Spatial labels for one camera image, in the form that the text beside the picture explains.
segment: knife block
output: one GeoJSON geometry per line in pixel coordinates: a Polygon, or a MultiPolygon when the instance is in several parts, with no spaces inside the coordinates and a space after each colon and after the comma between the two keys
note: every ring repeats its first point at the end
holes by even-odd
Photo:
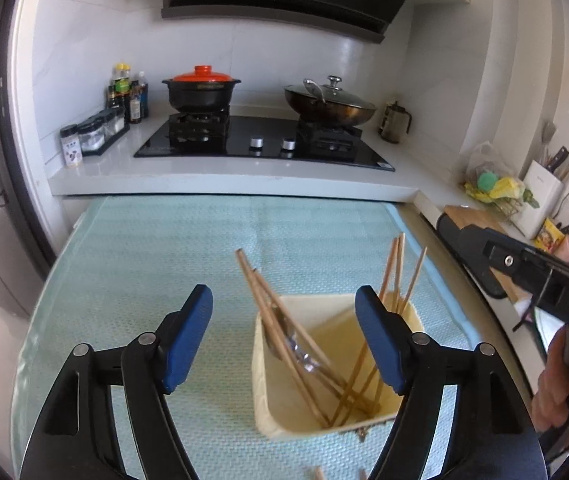
{"type": "Polygon", "coordinates": [[[532,240],[557,202],[563,184],[535,160],[529,166],[524,183],[533,193],[533,198],[538,201],[539,208],[534,209],[525,203],[522,209],[511,217],[511,222],[524,236],[532,240]]]}

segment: human hand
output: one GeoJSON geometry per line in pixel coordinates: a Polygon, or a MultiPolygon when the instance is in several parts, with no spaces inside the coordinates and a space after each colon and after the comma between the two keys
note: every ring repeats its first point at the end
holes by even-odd
{"type": "Polygon", "coordinates": [[[564,364],[567,328],[562,327],[551,341],[547,366],[538,379],[538,393],[533,397],[531,419],[536,431],[559,428],[568,418],[569,369],[564,364]]]}

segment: black glass cooktop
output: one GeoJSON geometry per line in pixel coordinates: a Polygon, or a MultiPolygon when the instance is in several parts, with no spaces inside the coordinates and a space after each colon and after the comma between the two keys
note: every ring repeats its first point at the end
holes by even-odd
{"type": "Polygon", "coordinates": [[[175,114],[134,156],[281,158],[395,171],[361,135],[357,128],[324,128],[285,119],[175,114]]]}

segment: black tray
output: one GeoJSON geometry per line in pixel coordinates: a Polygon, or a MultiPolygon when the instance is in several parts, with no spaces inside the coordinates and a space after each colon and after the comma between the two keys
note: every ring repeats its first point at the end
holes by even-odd
{"type": "Polygon", "coordinates": [[[116,140],[122,137],[126,132],[130,129],[129,123],[124,123],[124,127],[120,132],[116,133],[113,137],[107,140],[102,146],[100,146],[97,150],[91,150],[90,152],[82,152],[82,156],[94,156],[94,155],[102,155],[106,150],[109,149],[116,140]]]}

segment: wooden cutting board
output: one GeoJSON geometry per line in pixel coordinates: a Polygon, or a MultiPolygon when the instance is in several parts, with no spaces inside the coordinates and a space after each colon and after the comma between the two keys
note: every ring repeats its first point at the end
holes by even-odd
{"type": "MultiPolygon", "coordinates": [[[[506,234],[504,229],[502,229],[502,226],[488,211],[481,211],[480,209],[473,209],[458,205],[448,205],[445,206],[444,212],[460,229],[467,225],[475,224],[478,227],[482,227],[482,229],[488,227],[506,234]]],[[[509,300],[513,303],[517,303],[518,301],[529,297],[526,291],[522,290],[519,286],[514,285],[508,276],[505,276],[501,272],[493,269],[491,269],[491,272],[493,272],[498,282],[500,282],[500,285],[502,285],[502,288],[506,292],[506,295],[509,297],[509,300]]]]}

